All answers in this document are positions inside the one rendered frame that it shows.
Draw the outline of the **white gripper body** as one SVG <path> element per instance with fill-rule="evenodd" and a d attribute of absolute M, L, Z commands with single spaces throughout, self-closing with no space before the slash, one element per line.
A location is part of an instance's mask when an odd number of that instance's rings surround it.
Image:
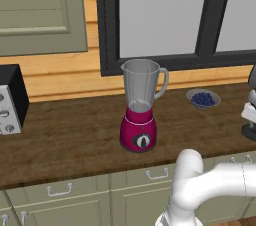
<path fill-rule="evenodd" d="M 256 108 L 254 106 L 252 106 L 250 102 L 247 102 L 244 105 L 244 109 L 241 113 L 241 116 L 244 119 L 256 124 Z"/>

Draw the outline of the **black blender lid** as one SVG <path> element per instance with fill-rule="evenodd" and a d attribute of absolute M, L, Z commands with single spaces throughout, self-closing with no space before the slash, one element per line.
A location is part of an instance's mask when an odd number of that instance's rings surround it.
<path fill-rule="evenodd" d="M 249 140 L 256 142 L 256 125 L 245 124 L 242 126 L 241 133 Z"/>

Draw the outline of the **magenta blender with clear jug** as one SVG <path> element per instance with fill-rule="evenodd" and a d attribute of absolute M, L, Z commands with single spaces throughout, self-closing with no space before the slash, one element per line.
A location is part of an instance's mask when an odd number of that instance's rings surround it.
<path fill-rule="evenodd" d="M 121 69 L 126 113 L 120 126 L 120 144 L 130 152 L 144 153 L 156 145 L 157 127 L 152 105 L 164 95 L 169 72 L 148 59 L 126 61 Z"/>

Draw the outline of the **grey bowl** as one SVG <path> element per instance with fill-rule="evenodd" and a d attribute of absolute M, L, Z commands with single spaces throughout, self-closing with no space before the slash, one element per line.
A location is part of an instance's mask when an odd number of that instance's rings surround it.
<path fill-rule="evenodd" d="M 200 105 L 197 105 L 195 103 L 193 103 L 191 101 L 192 97 L 197 94 L 197 93 L 200 93 L 200 92 L 206 92 L 206 93 L 210 93 L 213 97 L 213 100 L 215 101 L 215 104 L 212 105 L 212 106 L 200 106 Z M 189 90 L 187 93 L 186 93 L 186 98 L 192 103 L 192 105 L 198 109 L 208 109 L 208 108 L 211 108 L 211 107 L 214 107 L 214 106 L 217 106 L 220 104 L 221 102 L 221 98 L 216 94 L 214 93 L 213 91 L 210 91 L 208 89 L 200 89 L 200 88 L 194 88 L 194 89 L 191 89 Z"/>

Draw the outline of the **blueberries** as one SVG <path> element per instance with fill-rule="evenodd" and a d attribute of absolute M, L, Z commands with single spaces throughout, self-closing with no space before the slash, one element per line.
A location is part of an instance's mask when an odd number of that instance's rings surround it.
<path fill-rule="evenodd" d="M 200 92 L 195 94 L 191 101 L 200 106 L 212 106 L 215 104 L 213 97 L 210 93 Z"/>

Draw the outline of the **olive green drawer front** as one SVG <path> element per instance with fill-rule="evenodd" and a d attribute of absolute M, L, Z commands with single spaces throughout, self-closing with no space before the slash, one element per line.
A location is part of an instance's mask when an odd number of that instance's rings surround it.
<path fill-rule="evenodd" d="M 244 163 L 246 161 L 245 156 L 248 154 L 251 156 L 251 159 L 253 161 L 252 163 L 256 163 L 256 151 L 236 153 L 236 154 L 223 155 L 223 156 L 212 157 L 212 158 L 205 158 L 203 160 L 204 171 L 207 172 L 212 170 L 219 163 L 231 163 L 230 162 L 231 157 L 235 157 L 235 160 L 237 163 Z"/>
<path fill-rule="evenodd" d="M 54 192 L 68 190 L 67 184 L 72 183 L 73 188 L 70 194 L 60 197 L 49 197 L 46 188 L 52 187 Z M 19 187 L 6 191 L 13 206 L 23 206 L 34 203 L 50 202 L 52 200 L 71 198 L 87 194 L 104 192 L 109 189 L 108 175 L 91 176 L 85 178 L 70 179 L 41 185 Z"/>
<path fill-rule="evenodd" d="M 156 183 L 160 181 L 170 181 L 172 179 L 174 167 L 175 167 L 174 164 L 168 164 L 168 165 L 162 165 L 162 166 L 155 166 L 155 167 L 149 167 L 149 168 L 112 173 L 110 175 L 111 188 L 121 189 L 121 188 L 127 188 L 127 187 L 142 186 L 144 184 L 151 184 L 151 183 Z M 162 175 L 164 168 L 168 168 L 169 170 L 168 178 L 159 179 L 159 180 L 150 180 L 145 175 L 145 172 L 147 170 L 150 170 L 152 177 Z"/>

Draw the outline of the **black framed window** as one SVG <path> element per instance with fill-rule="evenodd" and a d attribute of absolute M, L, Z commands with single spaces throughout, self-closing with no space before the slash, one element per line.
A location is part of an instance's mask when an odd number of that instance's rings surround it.
<path fill-rule="evenodd" d="M 256 64 L 256 48 L 218 52 L 216 50 L 228 0 L 204 0 L 195 50 L 188 54 L 167 54 L 148 58 L 169 71 L 244 66 Z M 126 61 L 120 56 L 119 0 L 97 0 L 100 66 L 103 76 L 121 73 Z"/>

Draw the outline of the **black and silver toaster oven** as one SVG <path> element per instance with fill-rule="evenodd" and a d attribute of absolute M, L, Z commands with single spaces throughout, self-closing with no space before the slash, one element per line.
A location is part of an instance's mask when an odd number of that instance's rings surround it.
<path fill-rule="evenodd" d="M 0 65 L 0 134 L 19 134 L 29 99 L 18 64 Z"/>

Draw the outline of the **olive green wall cupboard door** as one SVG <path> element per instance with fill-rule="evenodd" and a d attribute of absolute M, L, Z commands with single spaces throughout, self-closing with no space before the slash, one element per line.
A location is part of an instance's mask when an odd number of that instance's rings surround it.
<path fill-rule="evenodd" d="M 0 57 L 87 50 L 84 0 L 0 0 Z"/>

